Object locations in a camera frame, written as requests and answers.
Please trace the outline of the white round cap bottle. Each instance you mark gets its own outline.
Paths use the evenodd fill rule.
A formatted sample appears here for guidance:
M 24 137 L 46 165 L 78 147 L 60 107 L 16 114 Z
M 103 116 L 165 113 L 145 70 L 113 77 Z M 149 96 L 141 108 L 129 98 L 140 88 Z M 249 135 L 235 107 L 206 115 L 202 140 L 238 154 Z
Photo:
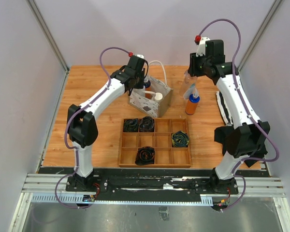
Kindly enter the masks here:
M 161 93 L 157 92 L 157 93 L 155 94 L 153 100 L 154 100 L 155 102 L 160 102 L 161 100 L 163 100 L 163 95 L 162 95 Z

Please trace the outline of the clear bottle pink cap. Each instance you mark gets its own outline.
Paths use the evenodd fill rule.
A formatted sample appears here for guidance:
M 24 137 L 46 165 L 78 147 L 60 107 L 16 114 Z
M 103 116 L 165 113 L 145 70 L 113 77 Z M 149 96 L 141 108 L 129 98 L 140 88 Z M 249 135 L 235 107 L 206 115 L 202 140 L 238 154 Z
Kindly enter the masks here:
M 188 70 L 185 71 L 184 73 L 184 80 L 182 82 L 179 94 L 183 99 L 188 99 L 191 94 L 194 94 L 197 92 L 197 83 L 198 77 L 196 76 L 191 76 L 188 73 Z

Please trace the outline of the blue pump bottle orange base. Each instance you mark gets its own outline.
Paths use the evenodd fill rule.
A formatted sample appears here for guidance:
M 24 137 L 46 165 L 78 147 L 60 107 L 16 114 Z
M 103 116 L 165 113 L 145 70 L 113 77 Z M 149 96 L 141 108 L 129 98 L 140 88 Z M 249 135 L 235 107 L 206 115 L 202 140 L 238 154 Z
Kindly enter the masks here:
M 185 108 L 185 113 L 187 115 L 193 115 L 196 111 L 196 108 L 200 102 L 199 92 L 196 90 L 189 95 L 188 102 Z

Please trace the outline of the black white striped cloth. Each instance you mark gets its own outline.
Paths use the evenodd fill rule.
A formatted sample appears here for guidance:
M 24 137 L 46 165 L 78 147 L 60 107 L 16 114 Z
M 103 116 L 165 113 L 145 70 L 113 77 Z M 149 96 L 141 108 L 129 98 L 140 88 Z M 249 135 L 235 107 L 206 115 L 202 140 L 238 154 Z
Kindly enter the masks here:
M 227 103 L 225 102 L 225 99 L 223 98 L 223 95 L 220 91 L 216 92 L 216 100 L 217 105 L 220 111 L 220 115 L 222 120 L 224 121 L 226 126 L 233 126 L 233 120 L 230 113 L 230 110 L 227 106 Z

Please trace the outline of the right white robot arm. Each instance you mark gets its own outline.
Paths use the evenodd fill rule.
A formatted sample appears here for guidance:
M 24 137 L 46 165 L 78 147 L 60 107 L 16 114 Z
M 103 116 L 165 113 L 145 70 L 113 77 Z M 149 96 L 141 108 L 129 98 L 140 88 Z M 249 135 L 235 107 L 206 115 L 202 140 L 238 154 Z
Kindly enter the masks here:
M 190 76 L 207 76 L 217 86 L 232 117 L 232 127 L 215 129 L 215 140 L 223 145 L 224 157 L 212 170 L 209 187 L 221 193 L 234 184 L 234 174 L 242 162 L 252 166 L 267 154 L 266 135 L 270 131 L 267 121 L 262 122 L 252 109 L 241 86 L 239 71 L 234 62 L 226 62 L 224 42 L 196 36 L 198 49 L 190 54 Z

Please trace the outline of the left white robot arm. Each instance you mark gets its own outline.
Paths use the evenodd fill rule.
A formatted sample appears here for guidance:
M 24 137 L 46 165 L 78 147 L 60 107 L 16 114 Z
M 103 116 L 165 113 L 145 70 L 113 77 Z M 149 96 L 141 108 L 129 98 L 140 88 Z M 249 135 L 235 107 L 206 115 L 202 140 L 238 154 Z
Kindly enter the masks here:
M 118 97 L 133 89 L 142 88 L 148 69 L 143 55 L 129 54 L 127 65 L 108 74 L 106 84 L 91 98 L 80 105 L 72 104 L 68 109 L 65 129 L 65 145 L 74 151 L 75 167 L 70 178 L 83 191 L 93 188 L 92 146 L 98 137 L 97 119 Z

